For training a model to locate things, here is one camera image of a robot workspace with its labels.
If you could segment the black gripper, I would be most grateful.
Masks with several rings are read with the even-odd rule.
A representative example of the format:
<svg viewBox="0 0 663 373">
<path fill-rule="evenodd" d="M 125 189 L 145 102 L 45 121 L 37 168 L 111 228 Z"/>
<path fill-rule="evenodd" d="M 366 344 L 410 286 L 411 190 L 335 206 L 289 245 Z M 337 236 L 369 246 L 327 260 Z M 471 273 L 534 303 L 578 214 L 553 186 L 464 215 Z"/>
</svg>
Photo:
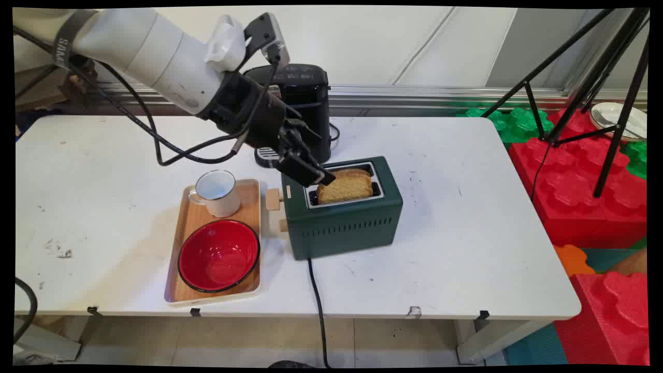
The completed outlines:
<svg viewBox="0 0 663 373">
<path fill-rule="evenodd" d="M 264 71 L 264 84 L 251 77 L 230 71 L 211 102 L 199 113 L 202 120 L 213 121 L 225 133 L 199 144 L 199 148 L 232 139 L 245 125 L 246 144 L 270 147 L 282 154 L 275 168 L 301 186 L 329 185 L 337 176 L 322 167 L 325 163 L 325 139 L 299 119 L 286 118 L 286 104 L 265 91 L 274 78 L 274 71 Z"/>
</svg>

